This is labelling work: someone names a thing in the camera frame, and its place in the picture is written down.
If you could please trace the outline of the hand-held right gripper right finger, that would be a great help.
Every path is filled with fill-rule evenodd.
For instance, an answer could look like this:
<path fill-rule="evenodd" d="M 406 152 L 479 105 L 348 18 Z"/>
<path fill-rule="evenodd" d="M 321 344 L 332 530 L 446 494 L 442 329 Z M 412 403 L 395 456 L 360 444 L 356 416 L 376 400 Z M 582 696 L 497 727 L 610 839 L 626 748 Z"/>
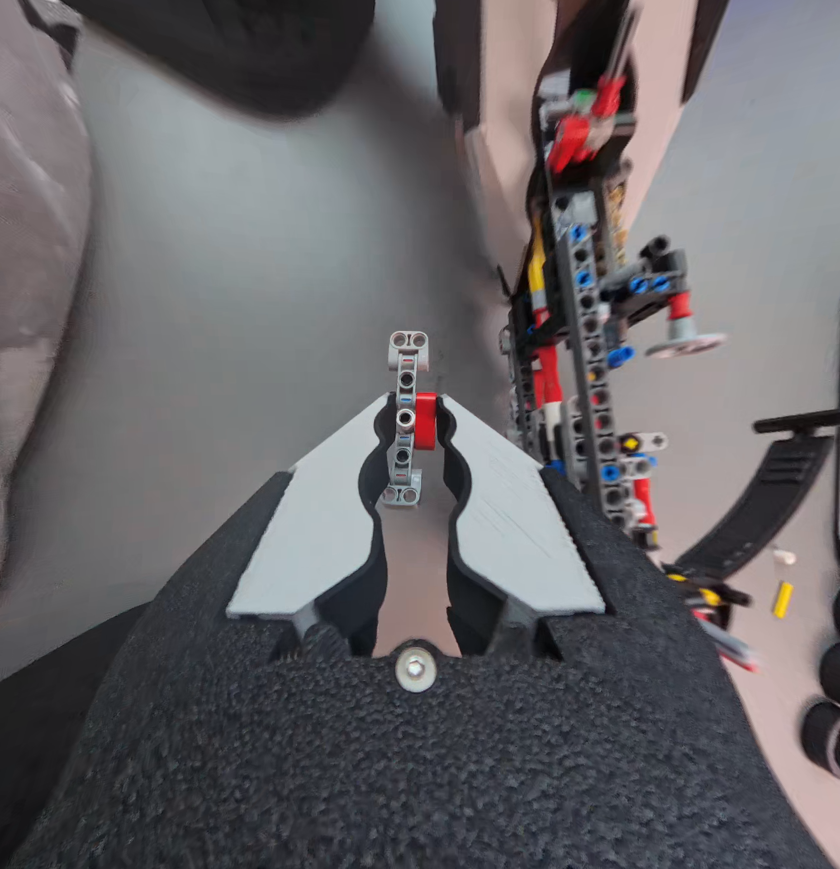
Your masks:
<path fill-rule="evenodd" d="M 451 396 L 436 402 L 447 522 L 447 621 L 464 657 L 511 627 L 533 646 L 544 619 L 606 614 L 542 465 Z"/>

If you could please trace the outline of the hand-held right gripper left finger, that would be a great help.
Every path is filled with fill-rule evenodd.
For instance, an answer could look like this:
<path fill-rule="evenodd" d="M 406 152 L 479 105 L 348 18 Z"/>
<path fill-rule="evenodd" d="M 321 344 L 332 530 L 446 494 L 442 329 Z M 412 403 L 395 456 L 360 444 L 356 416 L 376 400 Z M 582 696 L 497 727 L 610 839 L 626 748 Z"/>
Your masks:
<path fill-rule="evenodd" d="M 332 625 L 369 657 L 388 587 L 377 503 L 389 485 L 394 397 L 375 399 L 287 473 L 284 493 L 226 607 L 232 620 Z"/>

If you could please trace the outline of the small grey and red brick assembly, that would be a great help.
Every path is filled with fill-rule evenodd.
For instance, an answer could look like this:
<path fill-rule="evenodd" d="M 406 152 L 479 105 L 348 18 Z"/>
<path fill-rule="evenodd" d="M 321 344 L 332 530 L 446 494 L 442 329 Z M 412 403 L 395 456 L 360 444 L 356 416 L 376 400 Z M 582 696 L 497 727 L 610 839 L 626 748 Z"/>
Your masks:
<path fill-rule="evenodd" d="M 395 434 L 382 503 L 390 508 L 413 507 L 421 500 L 423 483 L 415 454 L 436 447 L 437 396 L 421 391 L 418 385 L 421 375 L 429 371 L 427 334 L 410 329 L 393 332 L 388 366 L 396 374 Z"/>

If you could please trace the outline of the heap of loose brick pieces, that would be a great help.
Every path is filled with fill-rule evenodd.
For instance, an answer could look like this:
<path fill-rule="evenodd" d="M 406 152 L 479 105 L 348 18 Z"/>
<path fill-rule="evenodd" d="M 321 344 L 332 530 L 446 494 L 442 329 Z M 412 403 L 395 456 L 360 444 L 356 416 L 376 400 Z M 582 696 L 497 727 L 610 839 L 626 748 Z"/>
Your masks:
<path fill-rule="evenodd" d="M 718 656 L 749 673 L 758 672 L 759 659 L 751 646 L 730 633 L 734 610 L 751 607 L 751 595 L 678 564 L 662 562 L 660 568 L 677 585 L 680 599 L 698 620 Z"/>

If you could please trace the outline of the toy brick car chassis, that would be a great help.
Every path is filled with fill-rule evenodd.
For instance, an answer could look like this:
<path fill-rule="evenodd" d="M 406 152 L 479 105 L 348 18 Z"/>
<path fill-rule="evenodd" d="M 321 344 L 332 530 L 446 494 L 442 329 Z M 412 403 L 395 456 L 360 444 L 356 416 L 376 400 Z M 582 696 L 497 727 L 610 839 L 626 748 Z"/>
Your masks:
<path fill-rule="evenodd" d="M 500 334 L 508 358 L 508 438 L 559 473 L 646 552 L 659 548 L 651 500 L 662 433 L 618 429 L 611 373 L 635 357 L 631 327 L 665 313 L 647 356 L 707 352 L 690 308 L 686 256 L 659 235 L 630 263 L 621 207 L 637 126 L 631 44 L 637 2 L 583 2 L 556 37 L 532 101 L 536 163 L 521 274 Z"/>

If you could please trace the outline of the black flat bar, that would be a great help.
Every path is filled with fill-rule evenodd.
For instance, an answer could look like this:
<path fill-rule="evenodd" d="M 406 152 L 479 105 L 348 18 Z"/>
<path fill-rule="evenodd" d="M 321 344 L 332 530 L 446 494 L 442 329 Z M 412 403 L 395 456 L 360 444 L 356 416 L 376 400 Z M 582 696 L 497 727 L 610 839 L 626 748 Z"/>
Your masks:
<path fill-rule="evenodd" d="M 789 432 L 810 437 L 817 429 L 840 428 L 840 408 L 756 420 L 751 428 L 756 434 Z"/>

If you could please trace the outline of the dark cloth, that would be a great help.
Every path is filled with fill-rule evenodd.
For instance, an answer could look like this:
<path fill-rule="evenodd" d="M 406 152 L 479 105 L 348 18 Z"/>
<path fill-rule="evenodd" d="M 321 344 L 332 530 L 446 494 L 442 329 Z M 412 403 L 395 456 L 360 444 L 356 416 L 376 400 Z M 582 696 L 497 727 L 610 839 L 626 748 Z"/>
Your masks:
<path fill-rule="evenodd" d="M 56 787 L 104 676 L 147 604 L 0 681 L 0 868 Z"/>

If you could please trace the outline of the grey-brown cloth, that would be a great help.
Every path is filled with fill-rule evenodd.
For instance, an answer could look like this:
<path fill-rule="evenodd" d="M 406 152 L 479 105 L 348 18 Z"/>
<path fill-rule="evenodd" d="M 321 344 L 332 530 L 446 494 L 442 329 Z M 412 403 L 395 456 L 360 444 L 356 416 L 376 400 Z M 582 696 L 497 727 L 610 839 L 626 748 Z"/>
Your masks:
<path fill-rule="evenodd" d="M 52 376 L 90 227 L 80 16 L 0 1 L 0 580 L 14 468 Z"/>

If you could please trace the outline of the black rounded object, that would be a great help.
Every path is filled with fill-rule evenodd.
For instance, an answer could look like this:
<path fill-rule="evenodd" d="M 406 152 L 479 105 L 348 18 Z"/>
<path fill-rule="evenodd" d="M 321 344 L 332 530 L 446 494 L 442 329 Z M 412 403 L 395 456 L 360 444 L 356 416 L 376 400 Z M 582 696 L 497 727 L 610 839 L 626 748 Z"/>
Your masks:
<path fill-rule="evenodd" d="M 68 1 L 132 49 L 227 103 L 302 117 L 339 92 L 374 1 Z"/>

